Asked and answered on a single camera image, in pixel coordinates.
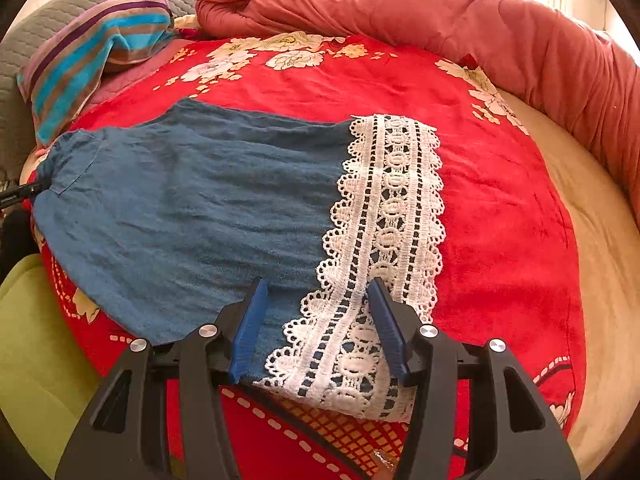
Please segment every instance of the beige bed sheet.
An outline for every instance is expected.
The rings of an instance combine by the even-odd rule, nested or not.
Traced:
[[[542,152],[574,224],[587,380],[569,444],[586,478],[640,401],[640,233],[629,202],[595,158],[546,115],[500,92]]]

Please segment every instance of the white flower pattern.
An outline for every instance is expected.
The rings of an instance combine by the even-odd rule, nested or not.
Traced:
[[[219,46],[213,52],[209,52],[207,57],[213,59],[226,59],[230,54],[251,50],[260,45],[260,38],[232,38],[228,43]]]
[[[337,41],[343,43],[344,38],[327,38],[320,34],[307,34],[298,30],[296,32],[283,32],[266,40],[262,40],[255,50],[271,50],[273,52],[288,52],[289,50],[300,50],[306,48],[311,52],[320,50],[320,46],[325,41]]]
[[[350,44],[342,47],[338,52],[335,53],[335,57],[346,56],[351,58],[362,57],[367,55],[367,49],[364,48],[362,43],[359,44]]]
[[[236,63],[248,60],[257,54],[249,54],[244,50],[238,50],[223,58],[214,58],[209,62],[191,67],[180,79],[186,82],[196,81],[201,78],[215,78],[225,72],[229,72]]]
[[[267,61],[266,65],[274,70],[286,70],[287,68],[304,68],[305,66],[318,66],[322,63],[322,54],[309,52],[308,50],[293,50],[277,54]]]
[[[504,98],[500,95],[500,92],[498,92],[498,89],[493,83],[491,83],[480,67],[477,67],[475,70],[470,70],[446,60],[437,61],[436,66],[453,77],[464,79],[471,86],[476,88],[475,90],[469,90],[469,94],[472,97],[481,100],[489,112],[495,115],[507,117],[513,126],[519,128],[525,135],[529,135],[527,129],[516,117],[513,110],[511,110],[511,107],[506,103]]]
[[[558,424],[561,428],[564,428],[564,425],[566,424],[567,419],[569,418],[569,415],[571,413],[571,404],[574,400],[574,395],[575,392],[570,392],[567,395],[564,406],[562,404],[558,404],[557,406],[552,404],[551,406],[549,406],[549,408],[551,409],[551,413],[554,414],[554,417],[558,421]]]
[[[78,317],[85,317],[88,324],[94,322],[100,308],[82,290],[76,288],[72,301],[76,306]]]

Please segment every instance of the striped pillow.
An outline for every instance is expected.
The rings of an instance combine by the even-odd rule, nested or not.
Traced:
[[[167,0],[108,0],[47,40],[17,74],[36,142],[49,146],[100,86],[102,74],[141,63],[174,37]]]

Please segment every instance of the red floral bedspread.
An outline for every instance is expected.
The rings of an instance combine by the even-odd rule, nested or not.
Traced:
[[[320,43],[301,33],[280,35],[269,50],[254,50],[257,41],[190,44],[153,75],[83,114],[72,129],[138,124],[186,96],[312,121],[382,113],[434,126],[446,229],[434,322],[469,343],[504,339],[567,433],[585,381],[574,232],[540,152],[495,88],[481,71],[414,47],[357,36]],[[134,335],[77,290],[46,241],[40,243],[69,326],[96,369],[107,373]],[[467,396],[462,391],[460,399]],[[407,430],[401,422],[280,402],[368,474],[375,471],[373,449],[401,452]],[[181,457],[174,384],[168,409],[172,453]],[[344,463],[239,390],[226,389],[225,412],[245,480],[293,479],[300,471],[306,478],[354,478]],[[459,402],[452,476],[462,473],[467,435],[468,407]],[[290,470],[273,459],[283,453]]]

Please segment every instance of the gray quilted pillow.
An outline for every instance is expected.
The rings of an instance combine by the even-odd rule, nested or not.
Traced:
[[[30,14],[0,43],[0,182],[18,178],[35,145],[31,114],[20,97],[15,74],[31,54],[68,22],[105,0],[52,0]],[[169,0],[175,16],[194,12],[196,0]]]

